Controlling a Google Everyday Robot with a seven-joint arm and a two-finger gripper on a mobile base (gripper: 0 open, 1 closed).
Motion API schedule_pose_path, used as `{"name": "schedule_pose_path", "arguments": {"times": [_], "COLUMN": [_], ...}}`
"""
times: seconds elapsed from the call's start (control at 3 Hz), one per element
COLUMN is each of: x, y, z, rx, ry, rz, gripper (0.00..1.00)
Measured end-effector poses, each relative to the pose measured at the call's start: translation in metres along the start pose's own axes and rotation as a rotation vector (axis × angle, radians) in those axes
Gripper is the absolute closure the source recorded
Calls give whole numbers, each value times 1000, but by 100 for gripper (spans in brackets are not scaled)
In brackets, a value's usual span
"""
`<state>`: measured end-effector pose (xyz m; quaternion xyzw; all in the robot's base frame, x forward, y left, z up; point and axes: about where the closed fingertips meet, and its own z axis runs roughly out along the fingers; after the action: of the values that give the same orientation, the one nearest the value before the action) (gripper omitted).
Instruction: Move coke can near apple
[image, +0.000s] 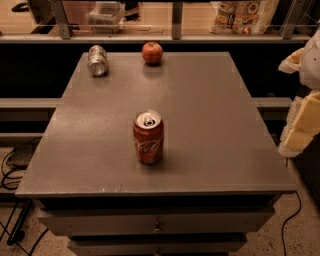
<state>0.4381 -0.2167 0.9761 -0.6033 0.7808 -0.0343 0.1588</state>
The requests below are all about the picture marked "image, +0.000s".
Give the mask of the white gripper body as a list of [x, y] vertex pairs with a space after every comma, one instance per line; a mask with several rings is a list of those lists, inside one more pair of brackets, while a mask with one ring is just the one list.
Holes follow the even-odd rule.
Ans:
[[300, 83], [312, 90], [320, 89], [320, 30], [306, 43], [300, 60]]

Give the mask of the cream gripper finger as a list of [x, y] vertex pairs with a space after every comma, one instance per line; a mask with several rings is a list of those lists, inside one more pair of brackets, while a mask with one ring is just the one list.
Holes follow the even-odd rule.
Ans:
[[296, 96], [289, 108], [278, 152], [283, 157], [296, 157], [319, 133], [320, 91], [312, 91], [304, 98]]
[[302, 52], [303, 48], [294, 51], [280, 63], [278, 70], [287, 74], [292, 74], [299, 71]]

